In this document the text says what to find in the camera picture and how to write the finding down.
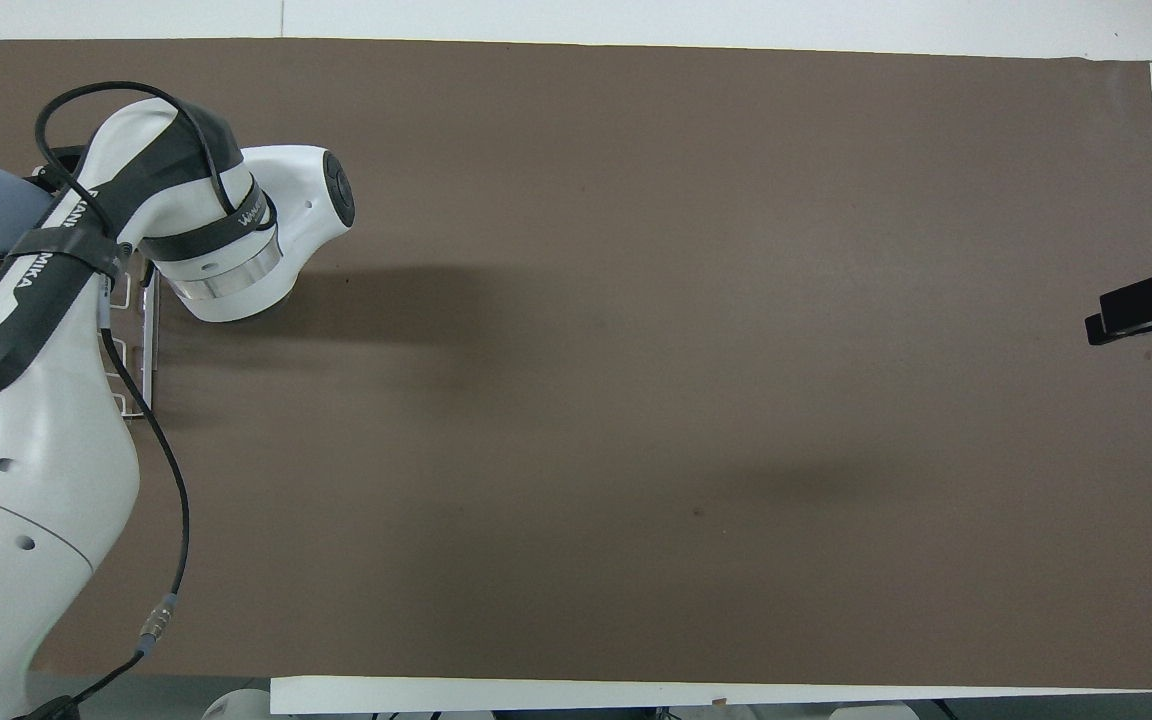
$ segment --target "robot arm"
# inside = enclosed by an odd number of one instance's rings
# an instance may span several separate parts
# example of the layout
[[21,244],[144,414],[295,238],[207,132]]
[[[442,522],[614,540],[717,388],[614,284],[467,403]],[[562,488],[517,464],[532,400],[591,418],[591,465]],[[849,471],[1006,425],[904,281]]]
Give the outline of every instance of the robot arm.
[[[105,88],[147,86],[78,88],[50,109]],[[310,255],[353,225],[328,151],[238,150],[218,115],[147,91],[159,96],[101,123],[77,179],[0,272],[3,719],[28,711],[29,659],[122,533],[141,483],[93,332],[108,327],[109,279],[139,249],[194,314],[225,323],[282,300]]]

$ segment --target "white surface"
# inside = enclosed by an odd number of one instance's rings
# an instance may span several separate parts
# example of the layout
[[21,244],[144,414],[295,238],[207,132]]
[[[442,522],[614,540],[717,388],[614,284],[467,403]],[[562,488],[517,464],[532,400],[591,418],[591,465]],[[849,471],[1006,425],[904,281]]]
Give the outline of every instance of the white surface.
[[283,31],[1152,60],[1152,0],[285,0]]
[[123,532],[141,486],[132,437],[109,401],[97,350],[103,282],[88,280],[37,357],[0,391],[1,509],[63,538],[92,568]]
[[0,40],[278,37],[282,0],[0,0]]
[[[3,279],[0,281],[0,287],[14,288],[23,281],[24,274],[29,270],[46,268],[46,263],[50,260],[51,252],[40,252],[36,256],[31,256],[29,260],[12,259],[12,263],[6,266],[5,270],[0,270],[3,273]],[[3,320],[10,318],[12,313],[17,310],[17,300],[15,300],[15,291],[0,291],[0,324]]]
[[430,712],[433,710],[547,710],[761,705],[783,702],[886,702],[1024,694],[1107,694],[1079,688],[965,688],[900,685],[765,685],[721,683],[600,683],[571,680],[342,679],[301,675],[270,683],[276,714],[296,712]]
[[241,689],[215,698],[202,714],[207,720],[271,720],[270,694],[257,689]]
[[0,40],[279,36],[1152,60],[1152,0],[0,0]]
[[829,720],[918,720],[918,714],[904,703],[893,705],[858,705],[840,707],[829,714]]

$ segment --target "brown paper surface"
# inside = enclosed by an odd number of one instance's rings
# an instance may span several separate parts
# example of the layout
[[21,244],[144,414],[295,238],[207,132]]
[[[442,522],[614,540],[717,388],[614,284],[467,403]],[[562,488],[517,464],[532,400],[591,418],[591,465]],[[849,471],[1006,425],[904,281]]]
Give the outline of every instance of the brown paper surface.
[[[1152,274],[1146,65],[0,41],[1,167],[111,78],[332,149],[359,209],[262,318],[164,301],[195,544],[143,669],[1152,688],[1152,338],[1082,328]],[[132,430],[44,669],[170,578]]]

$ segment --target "black band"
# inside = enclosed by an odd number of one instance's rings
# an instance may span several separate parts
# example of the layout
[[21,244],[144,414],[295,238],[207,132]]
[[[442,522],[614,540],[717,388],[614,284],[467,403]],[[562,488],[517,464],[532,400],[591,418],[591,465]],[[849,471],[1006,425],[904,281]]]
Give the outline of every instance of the black band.
[[[28,272],[15,281],[15,287],[1,287],[15,263],[28,264]],[[17,381],[24,369],[33,363],[92,278],[86,260],[55,250],[32,252],[32,259],[18,258],[9,264],[0,272],[0,291],[12,293],[15,309],[0,321],[0,391]]]
[[[265,209],[270,209],[270,219],[262,223],[262,215]],[[203,225],[191,232],[173,234],[166,237],[145,237],[141,242],[141,251],[150,260],[174,263],[176,260],[188,260],[198,258],[200,255],[214,252],[221,247],[229,245],[251,232],[264,232],[273,227],[274,204],[270,197],[256,184],[252,179],[251,191],[247,194],[242,205],[234,209],[232,214],[215,220],[213,223]]]
[[35,228],[20,236],[8,258],[40,252],[69,255],[109,279],[118,279],[118,274],[123,272],[126,259],[113,241],[91,227]]

